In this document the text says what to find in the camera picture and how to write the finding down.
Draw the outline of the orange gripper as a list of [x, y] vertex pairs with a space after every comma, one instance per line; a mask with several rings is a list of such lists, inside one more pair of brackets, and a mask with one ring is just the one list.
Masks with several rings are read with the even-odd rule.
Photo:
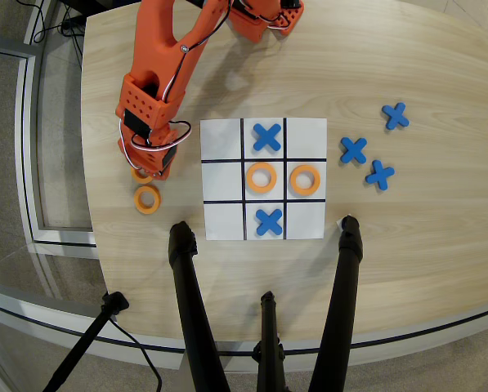
[[135, 131], [119, 122], [118, 146], [128, 164], [153, 180], [166, 180], [177, 146], [183, 141], [183, 121], [170, 121], [154, 130], [142, 123]]

